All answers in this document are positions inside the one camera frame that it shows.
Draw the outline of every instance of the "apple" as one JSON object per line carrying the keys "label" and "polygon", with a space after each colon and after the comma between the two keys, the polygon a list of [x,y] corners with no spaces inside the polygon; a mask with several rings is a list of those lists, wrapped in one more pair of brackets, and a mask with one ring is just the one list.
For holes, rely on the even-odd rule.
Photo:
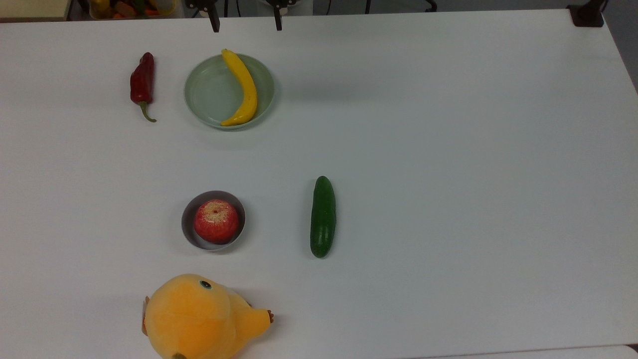
{"label": "apple", "polygon": [[239,216],[230,203],[213,199],[197,209],[193,225],[202,239],[215,244],[226,244],[237,231]]}

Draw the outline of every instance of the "plush toy eye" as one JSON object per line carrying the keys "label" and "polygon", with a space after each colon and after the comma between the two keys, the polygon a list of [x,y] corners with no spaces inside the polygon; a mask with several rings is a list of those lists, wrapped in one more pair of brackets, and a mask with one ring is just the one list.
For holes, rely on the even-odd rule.
{"label": "plush toy eye", "polygon": [[200,285],[206,289],[212,289],[212,285],[205,280],[200,280]]}

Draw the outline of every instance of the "bowl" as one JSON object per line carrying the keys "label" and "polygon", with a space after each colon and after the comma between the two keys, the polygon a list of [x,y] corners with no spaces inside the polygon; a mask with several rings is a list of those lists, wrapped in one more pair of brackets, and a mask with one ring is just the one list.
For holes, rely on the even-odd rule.
{"label": "bowl", "polygon": [[[235,234],[233,234],[228,243],[222,245],[211,243],[200,237],[197,232],[195,232],[195,226],[193,225],[195,221],[195,215],[197,214],[197,210],[199,209],[199,207],[201,207],[208,201],[212,201],[213,199],[221,199],[222,201],[228,202],[235,208],[235,210],[237,211],[237,216],[239,218],[239,225],[237,226]],[[237,197],[224,191],[210,191],[198,195],[197,197],[193,198],[193,200],[186,206],[186,208],[184,209],[184,213],[182,214],[182,232],[184,233],[186,239],[197,248],[209,252],[217,252],[226,249],[228,246],[235,243],[239,238],[242,230],[244,229],[244,224],[246,224],[246,211],[244,210],[244,206],[241,204]]]}
{"label": "bowl", "polygon": [[191,71],[184,85],[188,109],[201,122],[220,130],[236,130],[254,125],[264,117],[275,95],[274,79],[268,68],[250,56],[237,54],[250,72],[257,88],[257,111],[247,123],[222,126],[244,99],[241,85],[230,72],[221,55],[210,57]]}

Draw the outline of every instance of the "floor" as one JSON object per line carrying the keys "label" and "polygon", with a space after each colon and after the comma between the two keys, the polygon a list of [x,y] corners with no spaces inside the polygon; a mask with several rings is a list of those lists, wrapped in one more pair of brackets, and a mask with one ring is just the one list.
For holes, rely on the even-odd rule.
{"label": "floor", "polygon": [[[241,15],[244,17],[258,16],[260,13],[260,1],[263,0],[229,0],[228,16],[237,16],[237,3]],[[313,15],[345,15],[364,13],[366,0],[298,0],[313,2]],[[568,4],[584,4],[586,0],[436,0],[437,11],[480,11],[480,10],[527,10],[527,9],[564,9]],[[199,17],[198,13],[184,7],[184,16]],[[216,3],[218,12],[223,13],[224,1]],[[373,0],[370,13],[403,13],[420,12],[430,8],[425,0]],[[621,57],[638,91],[638,1],[636,0],[609,0],[604,12],[605,20],[609,26]],[[76,1],[73,2],[70,11],[70,20],[91,20],[91,17],[82,13]]]}

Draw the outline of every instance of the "green cucumber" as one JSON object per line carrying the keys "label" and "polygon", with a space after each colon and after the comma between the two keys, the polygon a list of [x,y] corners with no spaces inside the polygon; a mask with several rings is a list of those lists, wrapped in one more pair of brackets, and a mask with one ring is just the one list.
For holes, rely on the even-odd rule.
{"label": "green cucumber", "polygon": [[317,258],[325,257],[332,246],[337,212],[334,191],[325,176],[317,178],[310,218],[310,250]]}

